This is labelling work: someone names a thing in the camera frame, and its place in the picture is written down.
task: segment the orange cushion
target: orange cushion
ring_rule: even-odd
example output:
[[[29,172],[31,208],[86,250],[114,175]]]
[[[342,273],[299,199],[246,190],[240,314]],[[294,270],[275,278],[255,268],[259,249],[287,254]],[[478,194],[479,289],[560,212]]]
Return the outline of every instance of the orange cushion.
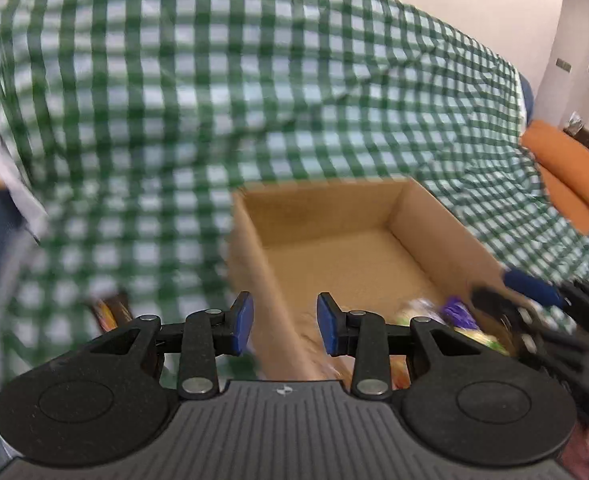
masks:
[[[521,144],[589,205],[589,150],[583,144],[544,121],[532,121]]]
[[[539,167],[552,205],[583,235],[589,234],[589,206],[548,170]]]

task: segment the black circular disc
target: black circular disc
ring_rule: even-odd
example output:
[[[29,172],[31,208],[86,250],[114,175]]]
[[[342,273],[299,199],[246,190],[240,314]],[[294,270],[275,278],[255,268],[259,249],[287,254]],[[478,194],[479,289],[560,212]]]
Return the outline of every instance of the black circular disc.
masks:
[[[36,463],[97,465],[145,445],[167,413],[163,388],[140,368],[119,356],[85,354],[5,386],[0,435]]]
[[[556,381],[502,356],[444,358],[436,367],[406,391],[401,411],[437,452],[476,466],[517,467],[554,457],[567,442],[577,414]]]

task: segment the green and white checkered tablecloth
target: green and white checkered tablecloth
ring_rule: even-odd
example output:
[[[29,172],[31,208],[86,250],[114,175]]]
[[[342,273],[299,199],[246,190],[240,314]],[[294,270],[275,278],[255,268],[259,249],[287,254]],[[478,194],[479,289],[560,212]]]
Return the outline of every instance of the green and white checkered tablecloth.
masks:
[[[51,219],[3,316],[5,377],[95,335],[93,293],[164,322],[230,304],[249,181],[410,175],[498,260],[589,278],[519,146],[519,92],[396,0],[0,0],[0,132]]]

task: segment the open brown box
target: open brown box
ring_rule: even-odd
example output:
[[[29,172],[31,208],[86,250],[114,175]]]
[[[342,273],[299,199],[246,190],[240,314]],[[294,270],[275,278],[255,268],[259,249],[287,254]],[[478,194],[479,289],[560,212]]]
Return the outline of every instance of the open brown box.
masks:
[[[322,345],[320,292],[330,292],[343,310],[370,310],[388,322],[415,298],[441,305],[455,295],[469,305],[473,285],[506,292],[500,264],[411,179],[243,189],[233,208],[230,282],[254,297],[251,341],[270,380],[343,373]],[[513,352],[507,330],[471,310]]]

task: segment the purple wrapper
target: purple wrapper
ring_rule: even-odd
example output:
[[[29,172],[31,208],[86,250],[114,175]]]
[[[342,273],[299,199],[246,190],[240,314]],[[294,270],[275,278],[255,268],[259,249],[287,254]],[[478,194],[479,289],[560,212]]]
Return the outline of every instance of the purple wrapper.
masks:
[[[480,330],[461,298],[452,296],[441,310],[441,315],[452,326]]]

